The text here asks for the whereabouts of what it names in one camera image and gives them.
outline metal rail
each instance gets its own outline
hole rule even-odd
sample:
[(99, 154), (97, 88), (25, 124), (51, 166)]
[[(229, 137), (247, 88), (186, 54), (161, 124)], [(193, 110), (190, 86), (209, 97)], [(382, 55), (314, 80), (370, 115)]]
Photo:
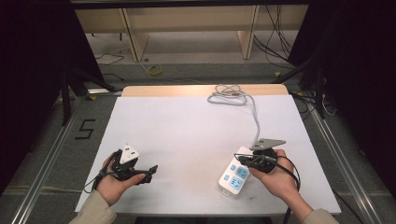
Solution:
[(332, 131), (327, 125), (326, 120), (322, 119), (316, 111), (313, 111), (313, 117), (365, 220), (367, 223), (382, 223), (380, 215), (376, 212), (370, 197), (367, 195), (355, 172), (353, 172), (353, 169), (347, 161), (343, 150), (340, 148), (334, 136), (332, 135)]
[(52, 170), (53, 164), (56, 162), (56, 159), (58, 158), (59, 152), (61, 151), (62, 146), (64, 145), (64, 141), (71, 127), (74, 124), (74, 121), (76, 119), (76, 114), (78, 113), (78, 110), (82, 102), (83, 100), (80, 99), (80, 97), (76, 99), (74, 104), (75, 109), (70, 120), (59, 131), (58, 136), (56, 137), (55, 142), (53, 143), (49, 151), (49, 155), (45, 159), (43, 165), (40, 168), (40, 171), (37, 174), (37, 177), (35, 178), (35, 181), (33, 182), (32, 186), (25, 194), (25, 197), (23, 198), (19, 208), (17, 209), (17, 212), (15, 213), (14, 218), (12, 219), (11, 222), (12, 224), (26, 223), (28, 217), (30, 216), (35, 206), (35, 202), (37, 201), (37, 198), (40, 195), (40, 191), (42, 190), (50, 174), (50, 171)]

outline hand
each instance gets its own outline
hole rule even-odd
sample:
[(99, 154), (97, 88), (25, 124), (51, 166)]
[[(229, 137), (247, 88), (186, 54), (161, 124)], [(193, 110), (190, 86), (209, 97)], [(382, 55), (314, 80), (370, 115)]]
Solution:
[[(103, 163), (103, 166), (107, 164), (107, 161), (110, 159), (111, 156), (105, 160)], [(111, 168), (113, 165), (114, 161), (111, 161), (110, 164), (107, 166), (107, 168)], [(127, 190), (129, 187), (139, 183), (143, 178), (145, 178), (146, 175), (140, 174), (140, 175), (134, 175), (131, 178), (124, 180), (124, 181), (119, 181), (114, 177), (113, 175), (106, 175), (100, 182), (98, 187), (96, 188), (97, 191), (102, 195), (102, 197), (105, 199), (107, 202), (108, 206), (113, 205), (116, 203), (122, 193)]]
[[(286, 157), (286, 153), (282, 149), (275, 149), (275, 153), (278, 157)], [(293, 166), (288, 160), (284, 158), (278, 158), (277, 163), (293, 172)], [(285, 201), (286, 196), (298, 194), (294, 179), (278, 167), (275, 167), (274, 170), (269, 174), (260, 172), (259, 170), (251, 167), (249, 168), (249, 171), (256, 178), (258, 178), (273, 195), (282, 199), (283, 201)]]
[[(278, 157), (286, 157), (286, 153), (282, 149), (275, 150), (275, 153)], [(292, 164), (285, 158), (277, 158), (277, 163), (289, 171), (293, 171)], [(249, 168), (249, 171), (253, 176), (258, 178), (273, 195), (285, 202), (300, 222), (313, 211), (312, 207), (298, 192), (293, 177), (282, 169), (275, 167), (269, 174), (260, 172), (254, 168)]]

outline power cord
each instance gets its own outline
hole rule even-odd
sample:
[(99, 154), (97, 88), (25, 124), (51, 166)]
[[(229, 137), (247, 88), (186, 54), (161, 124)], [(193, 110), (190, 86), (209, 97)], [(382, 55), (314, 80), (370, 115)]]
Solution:
[[(99, 182), (107, 175), (111, 175), (113, 174), (112, 171), (107, 170), (107, 166), (114, 161), (114, 159), (119, 155), (120, 153), (118, 151), (113, 152), (113, 154), (111, 154), (110, 158), (107, 160), (106, 164), (103, 166), (103, 168), (99, 171), (99, 174), (93, 179), (91, 180), (88, 184), (86, 184), (84, 186), (84, 192), (86, 193), (91, 193), (94, 189), (96, 189), (98, 187)], [(87, 186), (89, 186), (91, 183), (92, 184), (92, 189), (91, 191), (87, 191), (85, 190), (85, 188), (87, 188)]]
[[(221, 101), (215, 101), (215, 100), (213, 100), (214, 98), (218, 98)], [(254, 137), (254, 140), (252, 143), (252, 145), (254, 145), (259, 139), (260, 123), (257, 118), (256, 103), (251, 95), (243, 92), (241, 87), (238, 85), (227, 86), (227, 85), (219, 84), (216, 86), (215, 92), (212, 92), (212, 94), (209, 97), (207, 97), (207, 101), (210, 104), (215, 104), (215, 105), (241, 106), (241, 105), (246, 105), (248, 103), (248, 98), (253, 103), (253, 118), (254, 118), (254, 120), (256, 122), (256, 126), (257, 126), (256, 136)]]
[(322, 95), (322, 106), (323, 106), (324, 111), (326, 111), (326, 113), (327, 113), (328, 115), (334, 116), (335, 113), (337, 112), (337, 109), (335, 108), (334, 111), (333, 111), (332, 113), (329, 112), (329, 110), (327, 110), (327, 108), (326, 108), (326, 105), (324, 104), (324, 98), (326, 98), (326, 94), (323, 94), (323, 95)]
[(352, 208), (352, 206), (350, 206), (349, 203), (347, 203), (347, 201), (345, 201), (345, 199), (341, 197), (341, 195), (339, 195), (333, 188), (332, 188), (332, 193), (335, 196), (337, 196), (337, 198), (339, 198), (346, 205), (346, 207), (352, 212), (352, 214), (356, 217), (359, 223), (361, 224), (364, 223), (363, 220), (361, 220), (361, 218), (359, 217), (358, 213)]

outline white cable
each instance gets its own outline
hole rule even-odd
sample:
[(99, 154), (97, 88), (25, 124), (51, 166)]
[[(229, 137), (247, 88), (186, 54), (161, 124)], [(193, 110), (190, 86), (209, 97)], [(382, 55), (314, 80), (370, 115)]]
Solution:
[[(227, 85), (219, 84), (216, 86), (215, 90), (216, 90), (215, 92), (212, 92), (212, 94), (209, 97), (207, 97), (207, 101), (210, 104), (241, 106), (241, 105), (246, 105), (248, 103), (247, 97), (250, 98), (251, 102), (253, 103), (253, 118), (254, 118), (254, 120), (256, 122), (256, 126), (257, 126), (256, 136), (254, 137), (254, 140), (252, 143), (252, 145), (254, 145), (259, 139), (260, 123), (259, 123), (259, 120), (257, 119), (256, 103), (255, 103), (253, 97), (244, 93), (241, 90), (241, 87), (238, 85), (227, 86)], [(220, 98), (220, 100), (222, 100), (222, 101), (213, 101), (212, 98), (214, 98), (214, 97)], [(235, 99), (237, 99), (237, 100), (242, 99), (242, 102), (235, 102), (234, 101)]]
[(334, 109), (334, 111), (333, 111), (332, 113), (330, 113), (330, 112), (327, 110), (326, 106), (324, 105), (324, 98), (325, 98), (325, 97), (326, 97), (326, 95), (323, 94), (323, 95), (322, 95), (322, 106), (323, 106), (323, 109), (324, 109), (324, 111), (326, 111), (326, 113), (327, 113), (328, 115), (334, 116), (335, 113), (337, 112), (337, 109)]

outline person's left hand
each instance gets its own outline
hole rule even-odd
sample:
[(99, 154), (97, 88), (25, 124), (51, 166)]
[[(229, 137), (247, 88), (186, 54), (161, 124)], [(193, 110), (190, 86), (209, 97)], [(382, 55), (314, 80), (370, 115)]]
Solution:
[[(103, 166), (107, 164), (107, 161), (110, 159), (111, 156), (105, 160)], [(113, 165), (114, 161), (111, 161), (107, 168), (110, 168)], [(119, 181), (113, 175), (106, 175), (98, 184), (96, 190), (102, 195), (102, 197), (107, 202), (108, 206), (113, 205), (116, 203), (122, 193), (127, 190), (129, 187), (139, 183), (146, 175), (134, 175), (131, 178)]]

